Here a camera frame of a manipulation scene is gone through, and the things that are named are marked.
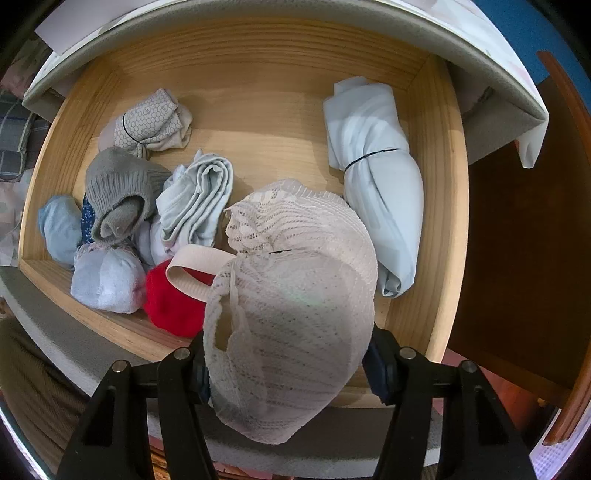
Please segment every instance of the gray knit sock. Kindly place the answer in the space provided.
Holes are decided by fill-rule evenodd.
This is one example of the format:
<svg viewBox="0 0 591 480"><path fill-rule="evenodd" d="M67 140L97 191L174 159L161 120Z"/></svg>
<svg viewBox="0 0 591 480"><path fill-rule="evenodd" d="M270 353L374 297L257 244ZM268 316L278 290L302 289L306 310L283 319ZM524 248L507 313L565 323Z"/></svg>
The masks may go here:
<svg viewBox="0 0 591 480"><path fill-rule="evenodd" d="M86 170L86 197L95 211L92 238L114 245L156 211L156 198L171 173L119 147L100 151Z"/></svg>
<svg viewBox="0 0 591 480"><path fill-rule="evenodd" d="M114 210L107 213L100 224L100 235L103 238L109 238L113 235L122 240L131 235L143 208L143 198L126 198Z"/></svg>

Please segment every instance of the black hair tie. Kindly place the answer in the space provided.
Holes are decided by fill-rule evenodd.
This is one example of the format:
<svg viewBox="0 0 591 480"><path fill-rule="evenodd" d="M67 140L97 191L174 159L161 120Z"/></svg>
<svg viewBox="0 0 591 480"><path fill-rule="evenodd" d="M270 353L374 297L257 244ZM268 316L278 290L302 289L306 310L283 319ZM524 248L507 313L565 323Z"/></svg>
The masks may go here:
<svg viewBox="0 0 591 480"><path fill-rule="evenodd" d="M141 145L142 147L144 147L146 149L146 154L148 153L148 147L146 147L142 142L140 142L139 140L136 140L125 128L125 113L123 114L123 118L121 119L121 125L123 125L123 130L125 130L125 133L127 134L128 137L130 137L131 140L133 140L134 142L136 142L137 144Z"/></svg>
<svg viewBox="0 0 591 480"><path fill-rule="evenodd" d="M345 168L345 171L343 172L343 175L345 175L345 173L347 173L347 170L349 169L349 167L351 165L355 165L358 161L361 161L364 158L371 157L372 155L377 155L378 153L393 152L394 150L400 150L400 149L399 148L384 148L383 150L379 150L377 152L371 152L371 153L365 154L363 157L359 157L357 160L353 160L349 165L347 165Z"/></svg>

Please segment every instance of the brown wood panel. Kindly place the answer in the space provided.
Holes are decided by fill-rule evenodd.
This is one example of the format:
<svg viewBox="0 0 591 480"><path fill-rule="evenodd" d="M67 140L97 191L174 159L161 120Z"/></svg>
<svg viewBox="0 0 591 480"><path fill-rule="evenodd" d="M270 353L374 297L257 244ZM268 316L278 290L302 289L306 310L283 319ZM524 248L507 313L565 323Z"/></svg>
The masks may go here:
<svg viewBox="0 0 591 480"><path fill-rule="evenodd" d="M22 217L19 259L49 259L37 229L37 211L52 195L72 193L88 142L121 82L113 65L94 61L62 104L35 164Z"/></svg>
<svg viewBox="0 0 591 480"><path fill-rule="evenodd" d="M466 143L442 59L431 56L425 63L408 102L408 142L425 191L423 230L415 284L392 301L386 327L401 345L440 362L456 314L468 232Z"/></svg>
<svg viewBox="0 0 591 480"><path fill-rule="evenodd" d="M591 169L557 83L538 88L550 122L536 166L523 169L513 144L470 166L450 348L565 407L591 337Z"/></svg>
<svg viewBox="0 0 591 480"><path fill-rule="evenodd" d="M557 90L566 103L574 125L579 132L580 140L587 155L587 162L591 164L591 116L589 111L573 82L552 54L548 51L540 51L538 57L548 70ZM544 439L544 444L553 445L568 440L583 416L589 401L591 401L591 343L587 347L583 365L574 382L569 399Z"/></svg>

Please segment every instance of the wooden drawer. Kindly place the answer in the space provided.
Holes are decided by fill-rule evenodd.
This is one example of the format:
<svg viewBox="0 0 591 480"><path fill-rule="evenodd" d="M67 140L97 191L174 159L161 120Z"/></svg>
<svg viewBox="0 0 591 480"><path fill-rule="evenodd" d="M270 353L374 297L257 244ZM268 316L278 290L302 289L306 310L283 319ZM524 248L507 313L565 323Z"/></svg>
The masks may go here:
<svg viewBox="0 0 591 480"><path fill-rule="evenodd" d="M425 190L415 285L395 300L376 297L376 322L433 361L441 360L462 283L468 223L468 177L462 121L442 59L400 41L352 27L308 20L233 18L200 22L134 41L93 61L64 101L37 162L20 244L20 269L80 322L150 361L188 344L153 326L146 314L92 310L70 297L72 274L53 262L37 229L37 210L54 194L79 205L85 171L101 129L159 87L189 107L184 150L154 153L172 170L198 148L234 165L230 203L274 180L295 178L342 192L329 168L322 101L354 75L394 88L411 154ZM360 369L340 406L379 406Z"/></svg>

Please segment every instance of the clothing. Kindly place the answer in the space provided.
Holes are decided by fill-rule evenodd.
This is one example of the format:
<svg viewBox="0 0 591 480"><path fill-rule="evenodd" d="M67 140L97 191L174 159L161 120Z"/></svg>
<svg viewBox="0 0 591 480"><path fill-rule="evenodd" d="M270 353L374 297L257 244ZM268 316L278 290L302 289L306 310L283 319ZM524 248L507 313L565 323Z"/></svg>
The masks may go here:
<svg viewBox="0 0 591 480"><path fill-rule="evenodd" d="M74 259L70 294L93 309L133 313L145 303L146 276L128 245L82 245Z"/></svg>
<svg viewBox="0 0 591 480"><path fill-rule="evenodd" d="M144 267L153 267L155 265L150 250L150 227L150 222L144 220L131 236L131 243L134 245L138 257L142 261Z"/></svg>
<svg viewBox="0 0 591 480"><path fill-rule="evenodd" d="M188 244L212 247L217 225L234 181L232 164L215 153L198 150L188 166L174 169L170 186L156 199L162 243L177 249Z"/></svg>
<svg viewBox="0 0 591 480"><path fill-rule="evenodd" d="M37 212L37 226L52 259L72 269L82 242L82 213L69 195L54 195Z"/></svg>
<svg viewBox="0 0 591 480"><path fill-rule="evenodd" d="M138 158L148 158L149 150L184 148L191 137L192 121L189 109L168 90L159 88L105 126L99 150L114 145Z"/></svg>
<svg viewBox="0 0 591 480"><path fill-rule="evenodd" d="M227 208L228 244L239 256L305 249L350 265L375 291L374 246L365 226L335 193L280 180Z"/></svg>
<svg viewBox="0 0 591 480"><path fill-rule="evenodd" d="M89 398L49 361L14 317L0 319L0 389L24 436L56 473Z"/></svg>
<svg viewBox="0 0 591 480"><path fill-rule="evenodd" d="M29 132L29 140L27 140L27 161L25 163L25 169L35 168L37 164L37 158L41 153L41 147L45 142L45 137L49 132L51 124L41 117L36 117L35 121L31 126Z"/></svg>
<svg viewBox="0 0 591 480"><path fill-rule="evenodd" d="M318 252L259 251L228 262L203 324L218 418L254 441L287 441L361 364L373 298L353 268Z"/></svg>
<svg viewBox="0 0 591 480"><path fill-rule="evenodd" d="M193 338L203 329L205 302L195 300L173 287L166 277L167 260L146 277L144 310L156 327L181 337ZM186 269L193 278L211 285L214 275Z"/></svg>
<svg viewBox="0 0 591 480"><path fill-rule="evenodd" d="M80 223L82 227L82 244L91 244L95 240L92 238L92 227L95 224L95 211L92 209L92 205L88 201L88 197L84 195L82 200L82 221Z"/></svg>
<svg viewBox="0 0 591 480"><path fill-rule="evenodd" d="M0 183L0 265L18 265L18 240L22 214L33 170L19 181Z"/></svg>
<svg viewBox="0 0 591 480"><path fill-rule="evenodd" d="M119 147L97 154L86 170L86 196L96 214L92 238L113 245L129 237L155 211L170 172Z"/></svg>
<svg viewBox="0 0 591 480"><path fill-rule="evenodd" d="M0 181L18 181L27 163L27 141L35 114L0 90Z"/></svg>
<svg viewBox="0 0 591 480"><path fill-rule="evenodd" d="M408 290L417 271L423 224L423 180L398 122L392 88L363 77L335 83L324 101L329 164L345 170L343 193L374 243L378 289L385 297Z"/></svg>
<svg viewBox="0 0 591 480"><path fill-rule="evenodd" d="M152 224L150 225L150 253L152 254L154 265L160 265L174 256L173 248L166 248L163 245L163 235L160 215L156 214L152 218Z"/></svg>

